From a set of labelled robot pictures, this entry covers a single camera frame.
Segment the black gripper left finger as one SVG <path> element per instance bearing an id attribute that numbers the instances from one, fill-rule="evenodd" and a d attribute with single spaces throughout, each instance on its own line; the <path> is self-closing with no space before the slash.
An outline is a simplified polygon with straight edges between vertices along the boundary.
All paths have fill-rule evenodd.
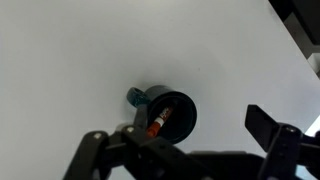
<path id="1" fill-rule="evenodd" d="M 107 180 L 124 166 L 136 180 L 201 180 L 206 169 L 163 138 L 145 132 L 147 106 L 139 105 L 132 125 L 109 136 L 92 131 L 83 136 L 63 180 Z"/>

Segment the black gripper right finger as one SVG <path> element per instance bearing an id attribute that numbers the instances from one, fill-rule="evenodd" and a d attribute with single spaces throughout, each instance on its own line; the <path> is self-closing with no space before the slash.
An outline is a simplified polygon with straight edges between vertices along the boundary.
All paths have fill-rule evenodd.
<path id="1" fill-rule="evenodd" d="M 276 122 L 258 105 L 247 106 L 245 127 L 266 153 L 259 180 L 300 180 L 297 166 L 320 179 L 320 137 L 304 134 L 299 128 Z"/>

